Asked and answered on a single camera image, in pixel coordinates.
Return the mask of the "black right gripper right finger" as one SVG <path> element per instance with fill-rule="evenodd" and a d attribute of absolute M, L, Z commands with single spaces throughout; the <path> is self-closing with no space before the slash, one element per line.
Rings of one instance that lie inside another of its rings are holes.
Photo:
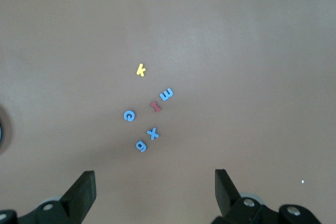
<path fill-rule="evenodd" d="M 242 197 L 224 169 L 215 171 L 215 197 L 222 215 L 214 223 L 320 223 L 305 207 L 287 204 L 273 211 L 251 197 Z"/>

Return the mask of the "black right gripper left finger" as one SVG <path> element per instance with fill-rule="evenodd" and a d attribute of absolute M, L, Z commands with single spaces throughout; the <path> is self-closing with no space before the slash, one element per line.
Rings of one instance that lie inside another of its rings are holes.
<path fill-rule="evenodd" d="M 97 196 L 94 171 L 85 171 L 59 200 L 40 204 L 18 217 L 12 209 L 1 210 L 1 223 L 82 223 Z"/>

